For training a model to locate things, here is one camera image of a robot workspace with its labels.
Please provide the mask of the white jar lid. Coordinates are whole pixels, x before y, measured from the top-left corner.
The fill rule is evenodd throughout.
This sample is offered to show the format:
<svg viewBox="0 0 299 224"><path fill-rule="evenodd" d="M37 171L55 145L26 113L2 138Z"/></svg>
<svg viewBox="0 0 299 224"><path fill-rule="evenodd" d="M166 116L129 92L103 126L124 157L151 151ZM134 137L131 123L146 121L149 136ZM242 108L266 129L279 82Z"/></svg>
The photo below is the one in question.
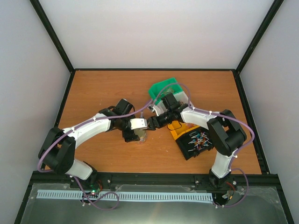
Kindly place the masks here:
<svg viewBox="0 0 299 224"><path fill-rule="evenodd" d="M146 131L142 129L135 129L134 133L139 137L139 141L144 141L147 137Z"/></svg>

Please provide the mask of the white plastic bin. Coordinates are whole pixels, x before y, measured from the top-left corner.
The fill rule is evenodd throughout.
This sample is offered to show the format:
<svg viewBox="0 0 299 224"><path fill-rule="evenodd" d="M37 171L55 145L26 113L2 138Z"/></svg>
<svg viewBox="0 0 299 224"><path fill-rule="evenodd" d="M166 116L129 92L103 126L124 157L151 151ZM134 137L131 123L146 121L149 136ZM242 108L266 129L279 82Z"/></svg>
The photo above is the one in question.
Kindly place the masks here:
<svg viewBox="0 0 299 224"><path fill-rule="evenodd" d="M185 92L180 92L177 94L168 93L161 98L161 101L157 104L164 112L174 111L180 106L188 103L188 96Z"/></svg>

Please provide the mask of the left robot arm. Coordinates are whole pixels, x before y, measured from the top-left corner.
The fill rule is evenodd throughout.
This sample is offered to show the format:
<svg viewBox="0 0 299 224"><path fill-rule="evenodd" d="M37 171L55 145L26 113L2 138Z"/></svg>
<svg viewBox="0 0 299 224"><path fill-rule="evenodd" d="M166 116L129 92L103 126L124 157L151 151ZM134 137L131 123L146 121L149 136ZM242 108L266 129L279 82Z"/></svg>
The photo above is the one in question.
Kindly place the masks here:
<svg viewBox="0 0 299 224"><path fill-rule="evenodd" d="M38 168L45 164L55 174L75 176L87 188L94 187L97 182L96 169L87 162L76 159L75 150L95 135L114 129L122 131L126 142L139 140L130 124L135 116L128 116L134 110L131 103L121 99L116 106L102 109L78 125L64 129L51 128L38 154Z"/></svg>

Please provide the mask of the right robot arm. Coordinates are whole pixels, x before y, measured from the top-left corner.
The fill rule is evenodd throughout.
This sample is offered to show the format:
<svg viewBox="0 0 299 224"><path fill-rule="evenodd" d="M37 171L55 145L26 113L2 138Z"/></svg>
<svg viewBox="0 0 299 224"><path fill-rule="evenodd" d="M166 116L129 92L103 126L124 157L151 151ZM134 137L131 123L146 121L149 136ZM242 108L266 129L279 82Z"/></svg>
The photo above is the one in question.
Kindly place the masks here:
<svg viewBox="0 0 299 224"><path fill-rule="evenodd" d="M162 98L166 111L147 119L147 129L154 131L173 121L190 123L205 129L209 141L217 151L214 164L209 171L209 181L217 189L228 179L231 173L233 157L247 139L240 123L230 110L205 112L181 104L172 93Z"/></svg>

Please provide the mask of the clear glass jar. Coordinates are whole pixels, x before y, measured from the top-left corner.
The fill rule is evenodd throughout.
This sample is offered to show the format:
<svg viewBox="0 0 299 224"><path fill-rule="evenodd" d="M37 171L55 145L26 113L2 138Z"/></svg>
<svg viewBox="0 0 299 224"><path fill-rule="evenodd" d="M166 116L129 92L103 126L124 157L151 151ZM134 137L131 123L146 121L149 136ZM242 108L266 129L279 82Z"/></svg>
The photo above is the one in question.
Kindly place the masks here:
<svg viewBox="0 0 299 224"><path fill-rule="evenodd" d="M147 133L145 130L136 130L135 134L139 137L138 144L142 144L147 140Z"/></svg>

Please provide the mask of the yellow plastic bin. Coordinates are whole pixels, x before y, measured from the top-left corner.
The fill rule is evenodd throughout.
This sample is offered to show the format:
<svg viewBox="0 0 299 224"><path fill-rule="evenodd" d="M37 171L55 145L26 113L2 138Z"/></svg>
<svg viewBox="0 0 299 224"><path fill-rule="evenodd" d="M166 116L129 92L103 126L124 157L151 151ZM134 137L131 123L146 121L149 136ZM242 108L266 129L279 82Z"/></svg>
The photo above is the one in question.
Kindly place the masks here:
<svg viewBox="0 0 299 224"><path fill-rule="evenodd" d="M198 125L191 124L191 123L181 123L178 121L173 121L171 124L167 125L168 130L172 134L174 140L180 138L183 134L192 131L198 128Z"/></svg>

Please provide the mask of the green plastic bin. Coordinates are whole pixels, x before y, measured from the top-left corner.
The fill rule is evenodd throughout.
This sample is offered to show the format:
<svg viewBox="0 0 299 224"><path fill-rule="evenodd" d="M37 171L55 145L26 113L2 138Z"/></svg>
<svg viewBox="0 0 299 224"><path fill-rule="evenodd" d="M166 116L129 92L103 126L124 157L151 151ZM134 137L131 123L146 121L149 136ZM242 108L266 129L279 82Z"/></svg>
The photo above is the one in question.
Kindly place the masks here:
<svg viewBox="0 0 299 224"><path fill-rule="evenodd" d="M183 92L180 85L173 83L177 83L177 80L174 77L157 82L150 87L148 93L155 105L157 105L161 101L161 98L168 93L177 94Z"/></svg>

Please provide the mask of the black plastic bin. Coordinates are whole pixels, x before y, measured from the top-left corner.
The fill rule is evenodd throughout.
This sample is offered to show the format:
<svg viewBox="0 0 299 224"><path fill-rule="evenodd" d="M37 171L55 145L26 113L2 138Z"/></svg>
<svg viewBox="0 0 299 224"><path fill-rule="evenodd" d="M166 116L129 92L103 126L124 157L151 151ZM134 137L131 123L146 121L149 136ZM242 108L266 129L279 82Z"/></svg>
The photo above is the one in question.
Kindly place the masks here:
<svg viewBox="0 0 299 224"><path fill-rule="evenodd" d="M186 161L214 147L208 130L200 126L182 132L175 142Z"/></svg>

